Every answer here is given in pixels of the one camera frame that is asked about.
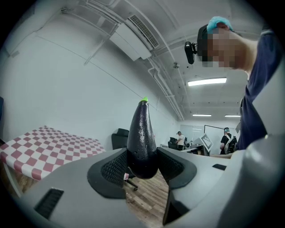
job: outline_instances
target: green cap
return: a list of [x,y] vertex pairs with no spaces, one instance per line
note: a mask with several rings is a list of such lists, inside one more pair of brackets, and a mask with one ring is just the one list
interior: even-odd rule
[[148,99],[147,99],[147,97],[144,97],[143,100],[141,100],[141,101],[146,101],[147,102]]

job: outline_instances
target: fluorescent light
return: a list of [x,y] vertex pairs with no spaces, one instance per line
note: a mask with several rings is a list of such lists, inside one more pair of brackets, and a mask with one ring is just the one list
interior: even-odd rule
[[226,77],[220,77],[220,78],[211,78],[211,79],[204,79],[199,81],[189,81],[189,86],[198,86],[198,85],[206,85],[206,84],[217,84],[217,83],[226,83],[227,78]]
[[193,116],[211,116],[211,114],[193,114]]
[[240,117],[239,115],[225,115],[225,117]]

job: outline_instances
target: office chair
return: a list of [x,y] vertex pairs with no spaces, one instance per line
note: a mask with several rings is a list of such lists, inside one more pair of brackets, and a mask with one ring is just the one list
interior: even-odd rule
[[[119,148],[126,148],[128,142],[128,136],[129,136],[129,131],[122,128],[119,128],[116,134],[112,134],[111,138],[112,138],[113,150]],[[132,173],[129,167],[127,167],[126,173],[129,174],[129,178],[128,180],[126,180],[127,183],[134,186],[134,191],[136,191],[138,189],[138,186],[130,181],[130,179],[134,178],[135,175]]]
[[170,140],[168,142],[168,148],[177,150],[177,144],[176,144],[177,139],[170,137]]

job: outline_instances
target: vent slot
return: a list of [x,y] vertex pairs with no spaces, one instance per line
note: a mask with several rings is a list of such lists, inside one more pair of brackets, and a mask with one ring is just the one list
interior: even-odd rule
[[49,219],[63,192],[63,190],[51,188],[35,207],[35,211]]
[[145,24],[136,15],[133,15],[129,17],[128,19],[141,31],[141,33],[151,43],[153,48],[156,48],[159,45],[159,43],[157,42],[156,38],[151,33],[151,31],[145,26]]

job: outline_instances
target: checkered pattern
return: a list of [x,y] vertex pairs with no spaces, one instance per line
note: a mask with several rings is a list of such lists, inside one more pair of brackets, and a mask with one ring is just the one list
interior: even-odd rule
[[18,172],[40,180],[58,167],[104,152],[97,139],[44,126],[0,147],[0,159]]

